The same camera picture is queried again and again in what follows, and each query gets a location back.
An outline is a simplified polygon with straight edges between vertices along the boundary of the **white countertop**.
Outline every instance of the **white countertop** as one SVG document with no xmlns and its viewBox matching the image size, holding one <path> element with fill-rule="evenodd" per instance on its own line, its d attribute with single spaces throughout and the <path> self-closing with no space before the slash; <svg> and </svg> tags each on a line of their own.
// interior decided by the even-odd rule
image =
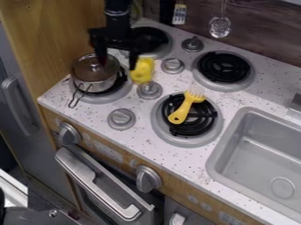
<svg viewBox="0 0 301 225">
<path fill-rule="evenodd" d="M 193 60 L 200 54 L 213 50 L 226 50 L 241 54 L 253 64 L 256 69 L 256 76 L 249 88 L 233 93 L 222 93 L 205 89 L 206 96 L 218 105 L 223 114 L 223 132 L 238 109 L 245 106 L 257 107 L 267 113 L 301 124 L 300 121 L 286 116 L 287 106 L 294 95 L 300 92 L 301 68 L 203 37 L 199 38 L 204 42 L 205 48 L 200 53 L 188 53 L 181 49 L 180 43 L 186 38 L 191 38 L 193 36 L 192 33 L 161 25 L 147 19 L 139 22 L 139 25 L 155 26 L 169 32 L 173 36 L 174 49 L 167 57 L 181 59 L 186 65 L 191 65 Z M 122 63 L 128 65 L 126 59 L 117 50 L 111 50 L 110 53 L 117 56 Z M 156 61 L 156 73 L 153 80 L 163 86 L 163 96 L 176 91 L 185 91 L 189 87 L 193 80 L 192 73 L 189 70 L 184 70 L 178 75 L 168 75 L 160 69 L 160 63 L 160 60 Z M 71 96 L 69 82 L 63 79 L 51 90 L 39 97 L 38 101 L 46 108 L 111 142 L 117 143 L 129 152 L 156 164 L 163 170 L 173 173 L 203 192 L 237 208 L 258 221 L 277 225 L 300 224 L 214 181 L 208 175 L 205 163 L 223 133 L 214 142 L 206 146 L 195 149 L 178 148 L 162 141 L 153 132 L 150 113 L 151 108 L 158 100 L 147 101 L 140 99 L 136 95 L 136 86 L 124 98 L 106 105 L 91 105 L 79 102 L 75 109 L 70 109 L 67 105 L 71 100 Z M 130 130 L 115 131 L 107 125 L 107 115 L 117 108 L 128 108 L 136 114 L 137 122 Z M 189 193 L 187 197 L 192 201 L 195 200 Z"/>
</svg>

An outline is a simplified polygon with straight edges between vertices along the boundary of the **yellow toy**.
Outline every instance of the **yellow toy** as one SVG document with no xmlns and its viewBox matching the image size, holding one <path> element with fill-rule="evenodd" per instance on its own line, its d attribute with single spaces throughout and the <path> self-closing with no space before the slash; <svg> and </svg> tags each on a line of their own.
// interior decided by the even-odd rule
<svg viewBox="0 0 301 225">
<path fill-rule="evenodd" d="M 136 69 L 130 71 L 130 77 L 136 84 L 149 83 L 155 69 L 155 61 L 151 58 L 140 58 L 136 63 Z"/>
</svg>

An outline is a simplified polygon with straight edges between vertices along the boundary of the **sink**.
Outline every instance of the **sink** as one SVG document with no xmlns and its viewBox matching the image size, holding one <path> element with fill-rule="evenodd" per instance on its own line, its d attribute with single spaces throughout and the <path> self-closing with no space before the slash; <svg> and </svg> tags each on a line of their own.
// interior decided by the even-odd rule
<svg viewBox="0 0 301 225">
<path fill-rule="evenodd" d="M 301 126 L 242 108 L 206 168 L 216 181 L 301 222 Z"/>
</svg>

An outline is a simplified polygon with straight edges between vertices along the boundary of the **pot handle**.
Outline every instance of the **pot handle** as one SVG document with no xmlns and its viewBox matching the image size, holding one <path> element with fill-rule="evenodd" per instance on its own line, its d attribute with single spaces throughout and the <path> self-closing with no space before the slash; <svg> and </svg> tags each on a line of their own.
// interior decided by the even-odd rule
<svg viewBox="0 0 301 225">
<path fill-rule="evenodd" d="M 78 104 L 78 102 L 79 102 L 79 100 L 81 99 L 81 98 L 83 98 L 84 96 L 85 96 L 85 94 L 91 89 L 91 87 L 93 86 L 93 84 L 90 84 L 88 87 L 87 87 L 87 89 L 84 91 L 84 93 L 83 92 L 80 92 L 79 91 L 79 87 L 80 86 L 82 86 L 83 85 L 83 83 L 80 83 L 79 84 L 79 86 L 78 87 L 76 87 L 76 90 L 74 91 L 74 93 L 73 93 L 73 95 L 72 95 L 72 100 L 69 102 L 69 104 L 68 104 L 68 107 L 70 108 L 70 109 L 74 109 L 76 106 L 77 106 L 77 104 Z M 80 92 L 81 93 L 81 95 L 79 96 L 79 98 L 77 98 L 77 93 L 78 92 Z"/>
</svg>

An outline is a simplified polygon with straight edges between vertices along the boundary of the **fridge handle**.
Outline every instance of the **fridge handle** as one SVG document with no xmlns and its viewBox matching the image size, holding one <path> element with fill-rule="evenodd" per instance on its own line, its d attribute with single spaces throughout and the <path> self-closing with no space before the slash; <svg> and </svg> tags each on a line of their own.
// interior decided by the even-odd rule
<svg viewBox="0 0 301 225">
<path fill-rule="evenodd" d="M 15 120 L 18 122 L 21 130 L 26 136 L 30 136 L 34 133 L 38 127 L 33 124 L 33 118 L 29 113 L 27 108 L 21 108 L 19 102 L 24 102 L 24 99 L 17 95 L 18 91 L 18 80 L 14 76 L 7 77 L 1 84 L 1 88 L 4 91 L 4 96 L 8 106 L 10 107 L 11 113 L 13 114 Z M 22 113 L 24 110 L 28 111 L 30 118 L 26 118 Z"/>
<path fill-rule="evenodd" d="M 79 161 L 65 147 L 62 147 L 56 152 L 55 159 L 89 194 L 122 220 L 134 221 L 142 213 L 133 204 L 127 208 L 123 208 L 107 193 L 95 185 L 93 180 L 96 178 L 96 173 L 87 165 Z"/>
<path fill-rule="evenodd" d="M 181 214 L 173 214 L 169 225 L 184 225 L 186 218 Z"/>
</svg>

